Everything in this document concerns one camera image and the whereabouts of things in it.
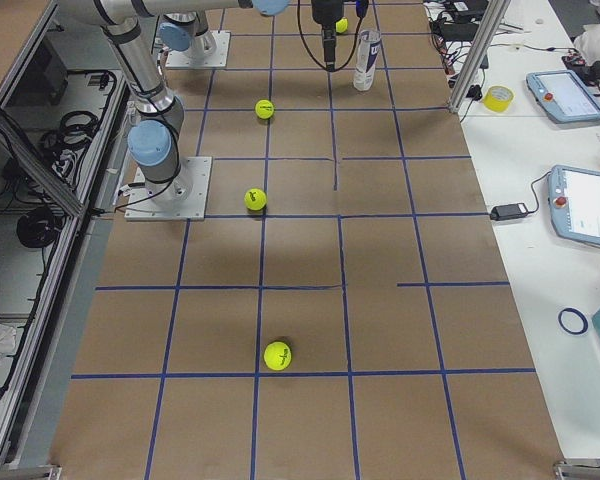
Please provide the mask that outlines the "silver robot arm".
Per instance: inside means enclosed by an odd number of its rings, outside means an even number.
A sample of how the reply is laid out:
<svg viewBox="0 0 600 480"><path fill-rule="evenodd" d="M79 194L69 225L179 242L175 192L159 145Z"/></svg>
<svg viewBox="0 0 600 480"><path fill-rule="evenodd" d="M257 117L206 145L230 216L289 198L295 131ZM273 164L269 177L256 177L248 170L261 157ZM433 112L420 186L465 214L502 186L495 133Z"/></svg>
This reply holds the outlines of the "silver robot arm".
<svg viewBox="0 0 600 480"><path fill-rule="evenodd" d="M337 24L344 18L345 1L312 1L313 21L321 28L324 65L335 67ZM206 59L217 51L216 38L209 30L203 11L164 14L158 28L163 47L169 52Z"/></svg>
<svg viewBox="0 0 600 480"><path fill-rule="evenodd" d="M169 89L141 38L141 18L198 14L225 8L254 8L277 15L287 1L62 1L75 20L101 28L124 74L140 116L127 137L128 150L145 179L146 201L162 211L181 212L193 176L178 151L184 106Z"/></svg>

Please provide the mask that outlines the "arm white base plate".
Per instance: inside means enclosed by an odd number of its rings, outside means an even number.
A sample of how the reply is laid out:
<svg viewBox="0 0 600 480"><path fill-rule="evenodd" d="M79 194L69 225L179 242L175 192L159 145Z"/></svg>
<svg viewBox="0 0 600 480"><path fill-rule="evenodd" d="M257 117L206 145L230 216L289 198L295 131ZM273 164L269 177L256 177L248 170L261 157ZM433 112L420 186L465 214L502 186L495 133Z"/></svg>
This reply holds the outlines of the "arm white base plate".
<svg viewBox="0 0 600 480"><path fill-rule="evenodd" d="M209 30L203 35L184 35L182 40L168 40L167 69L222 69L227 65L231 33Z"/></svg>
<svg viewBox="0 0 600 480"><path fill-rule="evenodd" d="M128 221L203 220L212 158L180 157L179 171L168 180L166 170L140 165L134 177L143 186L132 189L124 217Z"/></svg>

